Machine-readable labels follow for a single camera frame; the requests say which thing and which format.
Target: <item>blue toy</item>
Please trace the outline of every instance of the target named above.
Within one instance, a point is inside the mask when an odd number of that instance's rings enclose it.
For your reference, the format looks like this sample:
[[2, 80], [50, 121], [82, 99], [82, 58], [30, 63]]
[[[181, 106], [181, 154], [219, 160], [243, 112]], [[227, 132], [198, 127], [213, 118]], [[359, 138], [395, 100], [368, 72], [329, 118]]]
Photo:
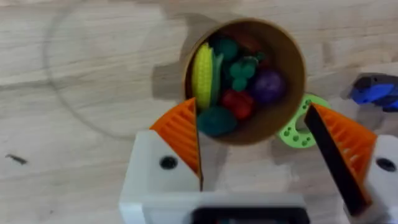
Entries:
[[373, 103], [385, 112], [398, 111], [398, 77], [383, 73], [365, 73], [351, 91], [351, 98], [362, 105]]

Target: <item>red toy fruit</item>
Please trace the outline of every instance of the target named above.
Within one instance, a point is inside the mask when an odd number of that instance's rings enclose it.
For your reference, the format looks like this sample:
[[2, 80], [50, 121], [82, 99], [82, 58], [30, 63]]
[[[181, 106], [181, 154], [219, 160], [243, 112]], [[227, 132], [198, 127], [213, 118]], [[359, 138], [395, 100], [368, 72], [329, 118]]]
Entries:
[[254, 100], [246, 91], [227, 90], [221, 98], [221, 104], [232, 111], [236, 119], [243, 120], [252, 114]]

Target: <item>wooden table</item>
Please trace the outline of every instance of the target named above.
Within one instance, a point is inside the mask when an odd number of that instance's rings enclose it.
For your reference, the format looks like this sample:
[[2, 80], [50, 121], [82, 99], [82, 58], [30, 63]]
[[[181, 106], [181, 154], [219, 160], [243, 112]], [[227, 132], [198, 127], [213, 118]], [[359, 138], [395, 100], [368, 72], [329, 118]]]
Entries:
[[[0, 223], [122, 223], [134, 134], [182, 100], [181, 67], [210, 27], [259, 17], [288, 30], [308, 91], [377, 133], [360, 72], [398, 72], [396, 0], [0, 0]], [[347, 223], [316, 147], [226, 147], [201, 136], [207, 190], [298, 192], [314, 223]], [[15, 154], [28, 164], [4, 158]]]

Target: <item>toy plum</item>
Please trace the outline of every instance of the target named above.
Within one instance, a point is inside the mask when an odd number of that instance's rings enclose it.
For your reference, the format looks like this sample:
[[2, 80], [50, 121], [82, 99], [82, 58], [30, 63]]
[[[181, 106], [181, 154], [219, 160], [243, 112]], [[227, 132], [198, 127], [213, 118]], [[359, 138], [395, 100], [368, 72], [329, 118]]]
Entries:
[[285, 93], [286, 83], [275, 70], [260, 70], [249, 86], [249, 93], [257, 103], [268, 104], [279, 100]]

